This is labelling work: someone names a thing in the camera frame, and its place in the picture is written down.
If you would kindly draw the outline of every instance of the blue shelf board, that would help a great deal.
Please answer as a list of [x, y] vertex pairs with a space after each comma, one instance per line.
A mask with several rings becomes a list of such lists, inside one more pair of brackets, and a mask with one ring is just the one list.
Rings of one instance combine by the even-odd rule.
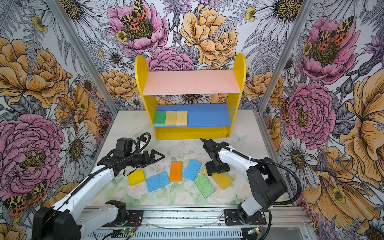
[[[232, 126], [226, 104], [161, 105], [158, 111], [188, 111], [188, 126], [183, 127], [230, 127]], [[154, 126], [155, 128], [181, 128], [181, 126]]]

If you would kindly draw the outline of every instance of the pink shelf board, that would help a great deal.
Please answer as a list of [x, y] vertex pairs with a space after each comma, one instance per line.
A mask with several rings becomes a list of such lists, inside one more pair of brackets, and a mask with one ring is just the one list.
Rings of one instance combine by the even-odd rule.
[[149, 72], [143, 95], [239, 93], [233, 70]]

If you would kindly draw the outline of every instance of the blue sponge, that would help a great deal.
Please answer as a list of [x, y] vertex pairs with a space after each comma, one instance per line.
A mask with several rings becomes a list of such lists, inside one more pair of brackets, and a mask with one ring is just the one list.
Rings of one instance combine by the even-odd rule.
[[153, 192], [156, 189], [164, 187], [169, 184], [167, 172], [162, 172], [153, 177], [147, 178], [146, 182], [147, 182], [148, 192]]
[[182, 176], [193, 181], [197, 173], [199, 172], [201, 164], [201, 162], [191, 159], [191, 161], [189, 161], [187, 167], [185, 168]]

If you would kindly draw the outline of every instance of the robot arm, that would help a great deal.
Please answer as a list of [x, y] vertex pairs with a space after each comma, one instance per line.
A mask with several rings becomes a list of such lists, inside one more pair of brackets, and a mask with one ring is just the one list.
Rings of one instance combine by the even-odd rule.
[[[287, 185], [276, 167], [287, 170], [285, 166], [279, 166], [280, 164], [274, 163], [268, 157], [264, 159], [248, 157], [235, 150], [226, 142], [218, 144], [212, 141], [212, 139], [200, 140], [204, 142], [203, 148], [212, 159], [211, 162], [205, 165], [209, 176], [215, 172], [228, 172], [230, 170], [229, 165], [247, 175], [252, 196], [244, 200], [238, 206], [237, 211], [243, 224], [251, 222], [255, 213], [269, 208], [287, 191]], [[298, 187], [298, 194], [291, 201], [297, 200], [295, 198], [298, 198], [300, 193], [301, 186], [300, 188]]]
[[[148, 154], [148, 151], [140, 152], [149, 144], [150, 137], [149, 133], [145, 133], [137, 142], [131, 138], [118, 139], [116, 149], [103, 157], [75, 189], [52, 207], [42, 207], [36, 212], [32, 240], [82, 239], [107, 223], [124, 223], [128, 218], [126, 205], [119, 201], [108, 201], [101, 208], [82, 217], [80, 213], [92, 198], [127, 166], [145, 167], [164, 158], [163, 154], [153, 149], [151, 154]], [[133, 143], [136, 150], [131, 153]]]

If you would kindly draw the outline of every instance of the floral tablecloth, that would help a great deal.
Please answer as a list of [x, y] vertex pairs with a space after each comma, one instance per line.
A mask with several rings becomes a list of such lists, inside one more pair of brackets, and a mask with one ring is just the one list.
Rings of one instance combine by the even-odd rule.
[[[120, 137], [136, 138], [144, 132], [152, 135], [150, 144], [146, 150], [155, 149], [164, 154], [165, 159], [145, 167], [145, 177], [152, 177], [163, 171], [170, 173], [171, 161], [182, 161], [183, 171], [190, 159], [202, 162], [198, 175], [202, 174], [204, 164], [211, 159], [203, 149], [200, 140], [173, 140], [157, 141], [154, 138], [152, 128], [145, 111], [119, 112], [112, 128], [107, 136], [99, 159], [115, 147], [116, 140]], [[265, 157], [267, 151], [259, 132], [252, 110], [238, 111], [234, 130], [229, 139], [215, 139], [216, 142], [228, 142], [237, 150], [254, 157]], [[109, 200], [118, 200], [127, 205], [217, 205], [217, 204], [239, 204], [250, 196], [250, 186], [248, 178], [234, 167], [227, 172], [233, 180], [232, 184], [222, 190], [216, 182], [208, 177], [216, 192], [207, 197], [203, 197], [193, 181], [182, 178], [181, 182], [171, 182], [171, 184], [148, 193], [146, 182], [135, 186], [129, 186], [128, 177], [120, 173], [109, 184], [105, 185], [89, 205], [103, 205]]]

